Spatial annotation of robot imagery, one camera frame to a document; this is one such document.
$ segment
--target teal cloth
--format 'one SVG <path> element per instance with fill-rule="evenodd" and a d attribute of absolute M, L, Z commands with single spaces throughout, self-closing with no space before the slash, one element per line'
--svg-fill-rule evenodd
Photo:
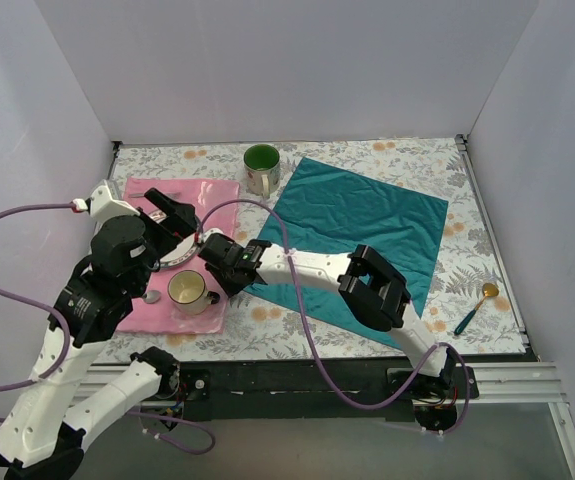
<path fill-rule="evenodd" d="M 375 248 L 407 278 L 416 311 L 422 314 L 447 205 L 439 198 L 303 158 L 274 210 L 287 225 L 291 248 L 322 253 L 353 252 L 358 244 Z M 276 219 L 268 218 L 258 238 L 282 245 Z M 247 291 L 298 311 L 293 285 L 253 285 Z M 386 333 L 360 324 L 340 296 L 312 288 L 304 288 L 303 294 L 307 315 L 397 346 Z"/>

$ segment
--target gray floor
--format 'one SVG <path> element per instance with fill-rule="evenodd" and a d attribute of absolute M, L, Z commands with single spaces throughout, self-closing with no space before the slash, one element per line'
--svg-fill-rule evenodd
<path fill-rule="evenodd" d="M 433 435 L 385 428 L 376 420 L 211 422 L 218 444 L 202 457 L 141 433 L 125 418 L 92 445 L 82 479 L 569 479 L 547 405 L 474 405 L 460 430 Z M 179 427 L 176 436 L 205 445 Z"/>

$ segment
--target white mug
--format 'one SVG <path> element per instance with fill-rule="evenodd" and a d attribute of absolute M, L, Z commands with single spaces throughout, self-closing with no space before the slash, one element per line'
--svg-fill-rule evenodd
<path fill-rule="evenodd" d="M 174 275 L 169 281 L 167 293 L 176 308 L 188 315 L 198 315 L 209 305 L 220 301 L 220 295 L 207 291 L 205 279 L 193 270 L 183 270 Z"/>
<path fill-rule="evenodd" d="M 280 184 L 280 154 L 271 145 L 254 145 L 245 152 L 245 171 L 249 191 L 269 198 Z"/>

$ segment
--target pink cloth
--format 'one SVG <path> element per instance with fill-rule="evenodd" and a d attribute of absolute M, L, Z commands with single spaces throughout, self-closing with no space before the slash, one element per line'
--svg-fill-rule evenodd
<path fill-rule="evenodd" d="M 217 204 L 238 198 L 240 185 L 230 180 L 129 178 L 125 186 L 124 199 L 134 207 L 141 207 L 146 213 L 151 213 L 156 210 L 156 207 L 147 199 L 129 198 L 129 195 L 144 193 L 152 187 L 156 187 L 162 193 L 180 192 L 175 200 L 193 204 L 196 207 L 196 215 L 202 218 Z M 209 217 L 205 230 L 217 227 L 228 237 L 233 236 L 236 213 L 236 204 L 223 207 Z M 195 270 L 200 273 L 205 278 L 207 288 L 220 294 L 220 302 L 211 305 L 200 315 L 185 315 L 180 312 L 167 294 L 167 285 L 174 275 L 183 270 Z M 205 270 L 205 262 L 200 258 L 194 257 L 176 268 L 153 273 L 147 288 L 160 291 L 161 299 L 151 305 L 145 304 L 140 298 L 133 300 L 134 311 L 118 325 L 119 331 L 139 333 L 221 333 L 223 331 L 225 310 L 229 303 L 227 295 L 214 277 Z"/>

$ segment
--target floral tablecloth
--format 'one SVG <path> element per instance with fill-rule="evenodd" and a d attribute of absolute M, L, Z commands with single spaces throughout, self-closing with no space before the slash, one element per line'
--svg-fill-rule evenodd
<path fill-rule="evenodd" d="M 383 182 L 449 201 L 438 262 L 423 321 L 439 340 L 462 354 L 522 353 L 522 337 L 504 288 L 469 175 L 453 139 L 391 139 L 352 142 L 274 143 L 280 151 L 281 187 L 298 162 L 309 157 Z M 248 144 L 123 147 L 112 179 L 124 188 L 128 177 L 224 178 L 241 182 L 241 198 L 258 199 L 244 187 L 243 153 Z M 239 208 L 235 239 L 245 244 L 263 226 L 267 213 L 252 205 Z M 453 330 L 480 297 L 484 282 L 500 287 L 459 337 Z M 229 300 L 222 334 L 147 335 L 117 333 L 99 363 L 126 363 L 129 354 L 157 345 L 181 361 L 298 359 L 311 356 L 298 314 L 241 293 Z M 310 319 L 322 357 L 403 355 L 324 322 Z"/>

